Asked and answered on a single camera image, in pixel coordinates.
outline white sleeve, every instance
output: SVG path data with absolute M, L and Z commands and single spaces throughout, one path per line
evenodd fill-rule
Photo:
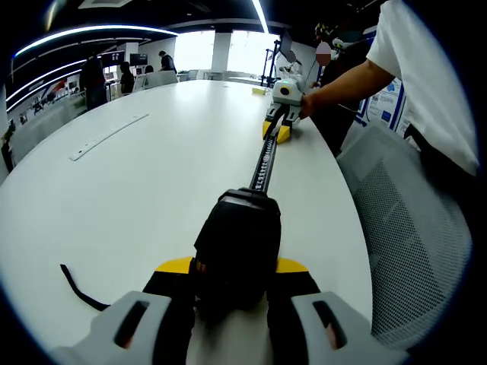
M 395 30 L 391 27 L 390 19 L 387 16 L 394 5 L 394 2 L 386 2 L 381 5 L 377 33 L 367 58 L 391 75 L 402 79 L 392 41 Z

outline yellow object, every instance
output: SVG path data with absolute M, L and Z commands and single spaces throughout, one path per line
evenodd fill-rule
M 286 142 L 291 137 L 291 127 L 287 125 L 281 125 L 279 133 L 277 134 L 277 144 Z
M 182 259 L 175 259 L 165 262 L 155 269 L 155 271 L 176 272 L 177 274 L 188 274 L 189 264 L 193 257 L 183 257 Z
M 284 259 L 282 257 L 279 257 L 277 259 L 277 269 L 275 270 L 275 272 L 277 272 L 278 274 L 282 274 L 285 272 L 302 272 L 302 271 L 308 271 L 308 269 L 297 261 Z
M 264 138 L 266 136 L 267 129 L 269 129 L 270 125 L 271 125 L 271 122 L 264 120 L 263 129 L 262 129 L 262 138 Z
M 266 89 L 262 89 L 260 87 L 252 87 L 252 93 L 259 94 L 259 95 L 266 95 Z

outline hand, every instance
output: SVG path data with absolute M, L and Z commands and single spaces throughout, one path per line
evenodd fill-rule
M 299 116 L 301 119 L 310 116 L 314 112 L 314 105 L 313 105 L 313 94 L 308 94 L 303 96 L 303 100 L 301 101 L 301 113 Z

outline white table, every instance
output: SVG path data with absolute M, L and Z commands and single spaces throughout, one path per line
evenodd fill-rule
M 233 77 L 228 78 L 229 81 L 240 82 L 242 84 L 251 84 L 260 86 L 260 79 L 257 80 L 256 78 L 244 78 L 244 77 Z M 264 80 L 263 86 L 267 86 L 267 80 Z
M 142 290 L 162 262 L 194 255 L 219 195 L 250 183 L 269 101 L 249 85 L 222 81 L 145 90 L 79 116 L 21 161 L 0 187 L 0 277 L 43 346 L 74 344 L 98 314 L 72 292 L 60 263 L 82 291 L 113 303 Z M 78 147 L 146 113 L 69 160 Z M 358 215 L 310 120 L 278 146 L 268 194 L 282 213 L 281 256 L 306 265 L 322 291 L 334 291 L 371 321 L 371 276 Z M 234 313 L 229 321 L 238 330 L 222 325 L 212 339 L 218 346 L 226 341 L 220 351 L 197 326 L 188 363 L 202 361 L 202 353 L 208 363 L 268 362 L 265 306 L 257 312 Z M 245 347 L 243 334 L 261 350 Z

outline gray chair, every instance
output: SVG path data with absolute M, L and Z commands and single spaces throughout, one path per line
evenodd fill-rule
M 198 70 L 189 70 L 187 81 L 196 80 L 197 76 L 198 76 Z
M 382 125 L 369 125 L 337 161 L 367 244 L 372 335 L 390 348 L 411 348 L 461 279 L 468 226 L 458 204 L 428 182 L 419 152 Z
M 151 72 L 145 75 L 144 89 L 152 89 L 153 87 L 176 84 L 177 77 L 174 71 L 159 71 Z

